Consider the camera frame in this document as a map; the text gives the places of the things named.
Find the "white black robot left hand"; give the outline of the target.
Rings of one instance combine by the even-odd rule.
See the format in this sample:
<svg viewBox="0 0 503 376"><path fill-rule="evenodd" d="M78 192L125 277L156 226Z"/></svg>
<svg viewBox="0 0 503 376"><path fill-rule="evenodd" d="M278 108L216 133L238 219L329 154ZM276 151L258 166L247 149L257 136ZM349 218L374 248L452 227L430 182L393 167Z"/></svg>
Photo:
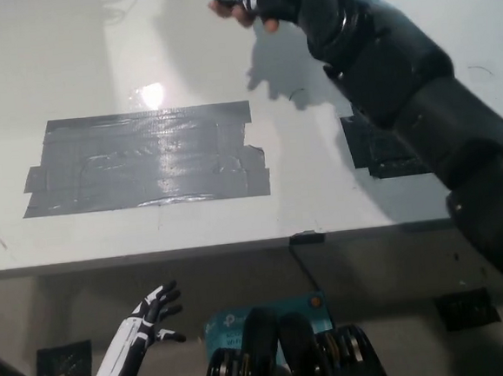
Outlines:
<svg viewBox="0 0 503 376"><path fill-rule="evenodd" d="M173 280L142 299L116 331L96 376L137 376L148 349L158 341L183 342L186 336L157 325L181 312L181 292Z"/></svg>

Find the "person's bare hand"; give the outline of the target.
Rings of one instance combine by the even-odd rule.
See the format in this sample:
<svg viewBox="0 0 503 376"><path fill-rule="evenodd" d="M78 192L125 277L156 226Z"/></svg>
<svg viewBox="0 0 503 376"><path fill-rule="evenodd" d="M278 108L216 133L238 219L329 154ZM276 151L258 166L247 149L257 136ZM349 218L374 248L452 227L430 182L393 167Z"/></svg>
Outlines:
<svg viewBox="0 0 503 376"><path fill-rule="evenodd" d="M247 13L241 6L235 5L228 8L216 0L212 0L208 4L208 8L212 10L220 18L234 18L243 28L250 28L259 18L263 23L263 28L270 33L274 33L279 29L280 22L271 18L263 18Z"/></svg>

